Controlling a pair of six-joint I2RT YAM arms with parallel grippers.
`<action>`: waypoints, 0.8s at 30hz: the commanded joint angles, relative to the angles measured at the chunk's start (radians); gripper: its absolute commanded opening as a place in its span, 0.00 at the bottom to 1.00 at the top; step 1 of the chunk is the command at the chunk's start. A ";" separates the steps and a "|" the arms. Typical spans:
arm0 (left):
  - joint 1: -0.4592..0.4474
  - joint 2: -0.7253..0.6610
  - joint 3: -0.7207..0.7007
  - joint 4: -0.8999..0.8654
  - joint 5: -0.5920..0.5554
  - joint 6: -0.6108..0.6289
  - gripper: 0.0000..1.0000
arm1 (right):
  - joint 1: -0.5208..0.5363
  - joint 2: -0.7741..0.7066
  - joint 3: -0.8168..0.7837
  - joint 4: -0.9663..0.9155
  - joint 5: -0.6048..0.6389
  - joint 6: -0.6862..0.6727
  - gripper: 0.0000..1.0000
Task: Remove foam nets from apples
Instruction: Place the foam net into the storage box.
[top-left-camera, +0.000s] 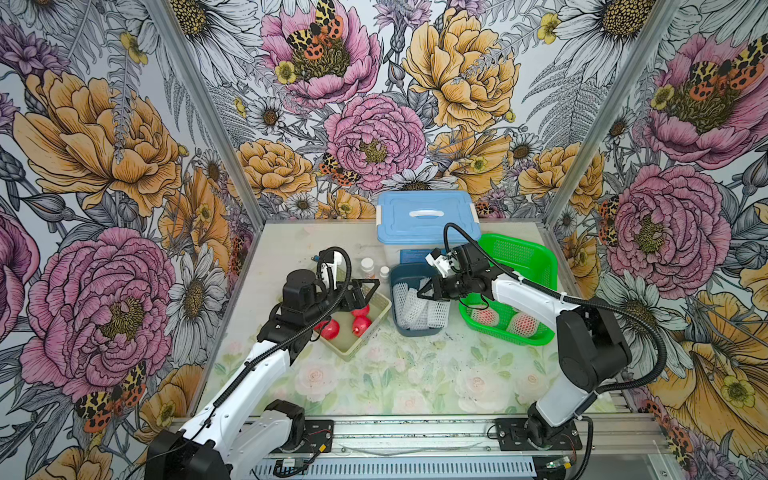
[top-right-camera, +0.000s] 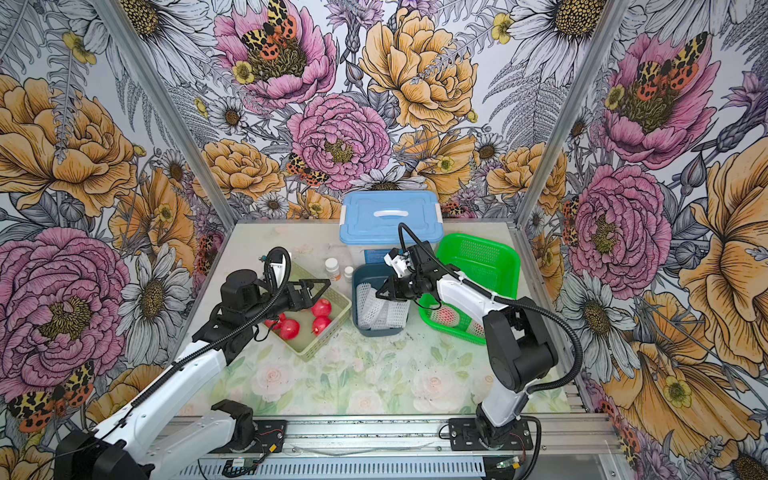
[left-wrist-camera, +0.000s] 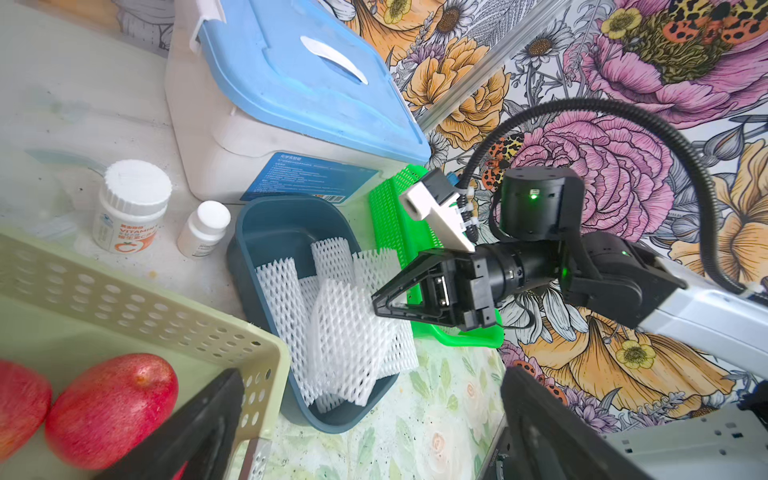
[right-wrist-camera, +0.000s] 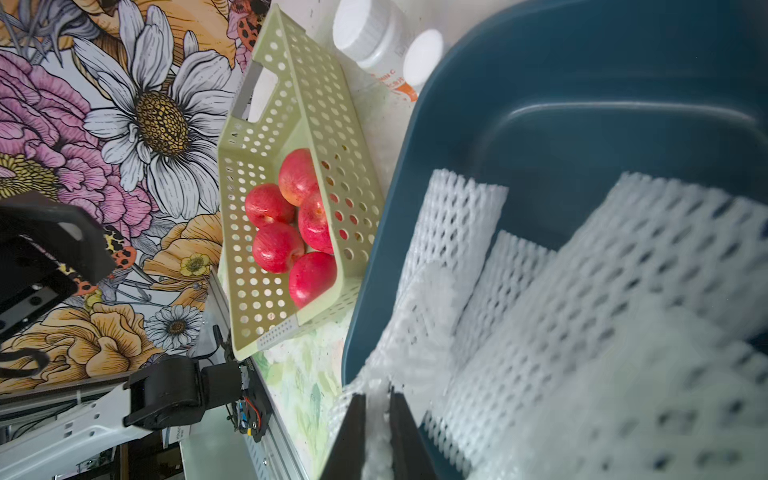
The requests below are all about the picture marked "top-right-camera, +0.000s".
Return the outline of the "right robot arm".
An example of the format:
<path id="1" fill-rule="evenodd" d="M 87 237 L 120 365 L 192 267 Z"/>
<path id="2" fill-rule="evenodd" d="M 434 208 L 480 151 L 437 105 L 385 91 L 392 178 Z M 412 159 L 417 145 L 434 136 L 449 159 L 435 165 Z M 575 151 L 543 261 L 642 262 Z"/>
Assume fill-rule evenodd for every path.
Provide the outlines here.
<path id="1" fill-rule="evenodd" d="M 437 259 L 426 242 L 392 249 L 385 264 L 393 274 L 376 292 L 377 298 L 416 302 L 430 295 L 482 328 L 494 375 L 489 394 L 476 413 L 476 429 L 484 447 L 502 447 L 534 393 L 558 389 L 571 381 L 569 377 L 546 379 L 559 364 L 559 356 L 544 322 L 549 313 L 531 299 L 512 300 L 481 286 L 458 267 Z"/>

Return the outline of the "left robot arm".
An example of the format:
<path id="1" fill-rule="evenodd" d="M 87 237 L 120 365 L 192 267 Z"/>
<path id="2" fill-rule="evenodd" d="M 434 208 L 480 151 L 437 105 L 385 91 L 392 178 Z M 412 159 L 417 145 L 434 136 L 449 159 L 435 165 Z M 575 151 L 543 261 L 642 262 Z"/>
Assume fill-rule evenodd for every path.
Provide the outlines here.
<path id="1" fill-rule="evenodd" d="M 314 306 L 327 279 L 290 278 L 288 266 L 271 264 L 263 278 L 248 269 L 230 273 L 220 302 L 181 356 L 130 403 L 92 433 L 74 432 L 56 449 L 56 479 L 170 479 L 206 453 L 244 450 L 256 440 L 251 408 L 221 401 L 199 421 L 155 440 L 210 379 L 255 340 L 255 326 L 285 312 Z"/>

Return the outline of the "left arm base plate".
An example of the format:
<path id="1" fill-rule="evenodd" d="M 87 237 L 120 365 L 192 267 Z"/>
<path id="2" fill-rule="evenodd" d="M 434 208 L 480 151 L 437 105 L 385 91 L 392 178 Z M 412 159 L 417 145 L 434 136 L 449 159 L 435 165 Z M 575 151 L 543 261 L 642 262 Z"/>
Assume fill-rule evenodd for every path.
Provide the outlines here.
<path id="1" fill-rule="evenodd" d="M 255 418 L 250 426 L 235 427 L 233 438 L 211 454 L 271 454 L 280 453 L 286 438 L 288 422 L 284 419 Z"/>

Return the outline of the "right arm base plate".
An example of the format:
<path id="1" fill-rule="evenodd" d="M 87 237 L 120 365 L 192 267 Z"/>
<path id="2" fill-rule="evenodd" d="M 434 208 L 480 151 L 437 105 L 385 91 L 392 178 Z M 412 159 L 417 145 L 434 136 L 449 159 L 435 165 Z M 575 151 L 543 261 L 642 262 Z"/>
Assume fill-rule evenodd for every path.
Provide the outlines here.
<path id="1" fill-rule="evenodd" d="M 527 423 L 513 421 L 501 427 L 478 418 L 448 420 L 448 440 L 453 451 L 520 451 L 534 446 Z"/>

